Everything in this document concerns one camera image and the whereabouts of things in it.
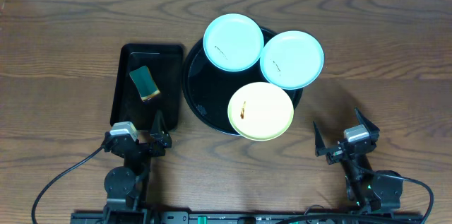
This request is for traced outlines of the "green yellow sponge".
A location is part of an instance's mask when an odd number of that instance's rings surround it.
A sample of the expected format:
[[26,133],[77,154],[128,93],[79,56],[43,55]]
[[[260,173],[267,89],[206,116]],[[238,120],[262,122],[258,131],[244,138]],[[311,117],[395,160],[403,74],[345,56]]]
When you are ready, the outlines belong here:
[[150,70],[147,66],[141,66],[129,73],[131,80],[137,88],[138,94],[143,102],[149,101],[160,94]]

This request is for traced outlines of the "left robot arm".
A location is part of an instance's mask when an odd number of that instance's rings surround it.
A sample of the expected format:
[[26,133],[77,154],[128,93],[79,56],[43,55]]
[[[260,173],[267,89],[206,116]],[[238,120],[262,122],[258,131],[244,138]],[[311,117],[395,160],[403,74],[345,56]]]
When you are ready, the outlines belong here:
[[172,139],[160,110],[155,113],[149,135],[151,142],[141,143],[138,140],[138,130],[132,122],[118,122],[105,134],[102,148],[123,158],[124,164],[110,170],[105,177],[107,203],[101,223],[147,224],[158,221],[145,200],[151,159],[164,156],[165,150],[172,146]]

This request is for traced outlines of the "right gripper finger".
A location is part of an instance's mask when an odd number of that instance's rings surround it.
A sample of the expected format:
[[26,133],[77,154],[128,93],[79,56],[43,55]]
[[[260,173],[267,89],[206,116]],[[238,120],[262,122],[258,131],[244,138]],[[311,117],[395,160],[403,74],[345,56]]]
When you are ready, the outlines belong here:
[[369,135],[378,136],[380,129],[370,120],[368,120],[357,107],[354,108],[354,111],[358,122],[365,127],[365,129],[369,132]]
[[313,126],[314,126],[314,135],[315,135],[315,155],[316,156],[325,155],[327,152],[327,148],[323,142],[323,138],[316,125],[316,122],[313,122]]

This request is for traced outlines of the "yellow plate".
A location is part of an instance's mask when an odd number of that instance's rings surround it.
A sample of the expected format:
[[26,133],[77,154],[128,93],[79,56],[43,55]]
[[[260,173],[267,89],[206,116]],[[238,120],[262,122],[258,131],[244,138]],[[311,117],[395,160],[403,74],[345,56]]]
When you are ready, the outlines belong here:
[[227,106],[232,128],[244,138],[269,141],[291,125],[294,106],[281,88],[266,82],[249,83],[237,90]]

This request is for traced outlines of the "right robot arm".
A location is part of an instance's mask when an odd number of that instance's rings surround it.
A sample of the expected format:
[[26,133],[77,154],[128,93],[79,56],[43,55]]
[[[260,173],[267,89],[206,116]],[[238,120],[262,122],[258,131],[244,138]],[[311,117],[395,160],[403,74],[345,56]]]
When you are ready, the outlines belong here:
[[341,164],[346,180],[347,197],[358,205],[360,213],[392,213],[400,208],[403,182],[391,170],[373,171],[367,154],[376,148],[380,129],[358,109],[359,124],[344,130],[343,139],[326,147],[319,128],[314,126],[315,154],[324,155],[329,165]]

